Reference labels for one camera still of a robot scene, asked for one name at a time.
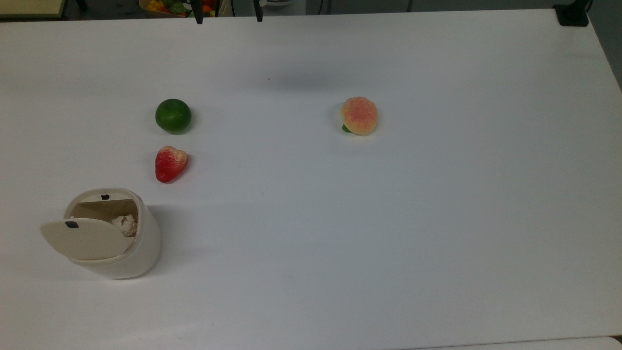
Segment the black bracket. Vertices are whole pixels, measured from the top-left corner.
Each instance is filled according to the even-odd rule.
[[[590,0],[575,0],[570,5],[553,5],[559,24],[564,27],[587,27],[590,23],[585,11],[588,2]]]
[[[264,20],[264,10],[259,5],[259,0],[253,0],[253,6],[255,7],[255,16],[257,16],[257,21],[261,22]]]

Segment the fruit basket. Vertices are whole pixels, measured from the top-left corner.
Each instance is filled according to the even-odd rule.
[[[202,0],[203,16],[205,18],[216,16],[216,0]],[[179,0],[139,0],[138,4],[145,11],[147,18],[184,18],[194,17],[192,10],[183,5]],[[231,0],[220,0],[218,10],[219,17],[231,17]]]

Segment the open lid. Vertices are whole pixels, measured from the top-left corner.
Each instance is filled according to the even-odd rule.
[[[109,222],[84,218],[48,222],[41,226],[41,234],[57,252],[77,260],[116,257],[134,240]]]

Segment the red strawberry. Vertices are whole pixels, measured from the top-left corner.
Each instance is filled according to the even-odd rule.
[[[171,146],[162,147],[155,158],[155,177],[164,183],[175,179],[188,165],[188,154]]]

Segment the peach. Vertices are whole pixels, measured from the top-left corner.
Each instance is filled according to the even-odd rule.
[[[367,98],[353,97],[343,103],[341,117],[343,126],[349,131],[357,135],[367,135],[376,127],[378,110]]]

